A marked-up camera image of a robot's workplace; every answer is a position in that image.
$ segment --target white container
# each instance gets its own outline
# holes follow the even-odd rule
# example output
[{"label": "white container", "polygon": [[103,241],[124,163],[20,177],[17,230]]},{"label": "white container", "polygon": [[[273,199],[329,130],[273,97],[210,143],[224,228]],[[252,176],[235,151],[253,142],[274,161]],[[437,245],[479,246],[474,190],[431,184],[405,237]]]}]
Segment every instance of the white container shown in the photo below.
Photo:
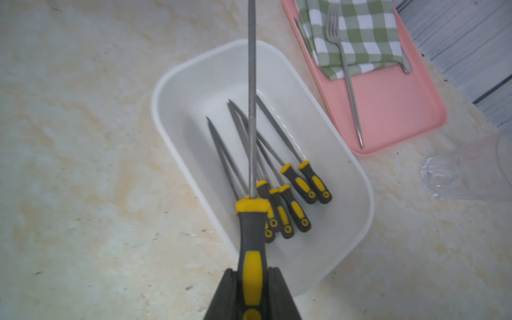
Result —
[{"label": "white container", "polygon": [[[243,39],[193,58],[158,81],[152,101],[158,131],[236,256],[240,228],[234,212],[235,199],[205,117],[215,124],[247,177],[247,157],[226,105],[231,99],[247,110],[247,55],[247,40]],[[327,205],[301,202],[311,221],[309,232],[301,233],[295,228],[291,239],[285,240],[279,234],[266,245],[268,265],[281,269],[296,296],[322,280],[366,235],[373,219],[373,192],[368,177],[290,61],[262,41],[257,42],[257,88],[296,149],[311,162],[333,195]],[[257,123],[277,153],[297,167],[297,160],[261,110]]]}]

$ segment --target green checkered napkin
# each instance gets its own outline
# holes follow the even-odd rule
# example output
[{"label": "green checkered napkin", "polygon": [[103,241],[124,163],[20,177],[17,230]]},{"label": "green checkered napkin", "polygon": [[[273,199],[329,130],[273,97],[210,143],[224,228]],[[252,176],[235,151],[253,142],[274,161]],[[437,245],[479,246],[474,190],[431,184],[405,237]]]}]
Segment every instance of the green checkered napkin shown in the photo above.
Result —
[{"label": "green checkered napkin", "polygon": [[[300,20],[297,27],[316,65],[331,80],[343,78],[339,49],[327,41],[325,32],[329,1],[295,0],[295,4]],[[402,62],[391,0],[342,0],[338,34],[350,75]]]}]

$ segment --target fork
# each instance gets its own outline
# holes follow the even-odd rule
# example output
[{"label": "fork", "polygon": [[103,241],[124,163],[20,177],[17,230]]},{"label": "fork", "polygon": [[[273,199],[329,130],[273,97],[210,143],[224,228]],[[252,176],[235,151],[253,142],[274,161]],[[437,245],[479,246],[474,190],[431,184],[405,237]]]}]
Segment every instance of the fork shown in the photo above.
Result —
[{"label": "fork", "polygon": [[349,67],[345,60],[345,51],[342,46],[342,38],[338,35],[339,31],[339,9],[340,3],[329,1],[329,9],[327,10],[327,26],[326,34],[327,41],[338,46],[339,53],[342,55],[343,72],[345,74],[345,81],[347,83],[347,90],[349,92],[350,107],[352,108],[352,117],[357,131],[357,138],[361,149],[365,148],[362,142],[361,123],[359,122],[359,113],[357,112],[357,105],[355,103],[354,89],[352,88],[352,80],[350,79]]}]

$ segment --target clear plastic cup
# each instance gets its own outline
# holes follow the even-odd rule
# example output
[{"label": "clear plastic cup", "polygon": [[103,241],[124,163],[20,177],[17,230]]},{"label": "clear plastic cup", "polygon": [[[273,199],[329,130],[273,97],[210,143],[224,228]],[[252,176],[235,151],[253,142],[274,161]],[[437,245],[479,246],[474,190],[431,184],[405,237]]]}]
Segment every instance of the clear plastic cup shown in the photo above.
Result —
[{"label": "clear plastic cup", "polygon": [[512,130],[428,158],[421,177],[438,199],[512,201]]}]

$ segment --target wooden plank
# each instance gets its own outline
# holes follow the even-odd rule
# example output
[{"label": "wooden plank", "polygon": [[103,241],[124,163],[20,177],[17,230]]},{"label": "wooden plank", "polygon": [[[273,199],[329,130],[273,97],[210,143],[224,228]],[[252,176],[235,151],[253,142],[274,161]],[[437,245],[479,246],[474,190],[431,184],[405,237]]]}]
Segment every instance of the wooden plank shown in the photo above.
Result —
[{"label": "wooden plank", "polygon": [[498,129],[512,129],[512,80],[479,102],[477,107]]},{"label": "wooden plank", "polygon": [[395,6],[395,8],[397,8],[404,1],[405,0],[391,0],[391,2],[393,3],[393,6]]},{"label": "wooden plank", "polygon": [[406,1],[414,43],[471,100],[512,74],[512,1]]}]

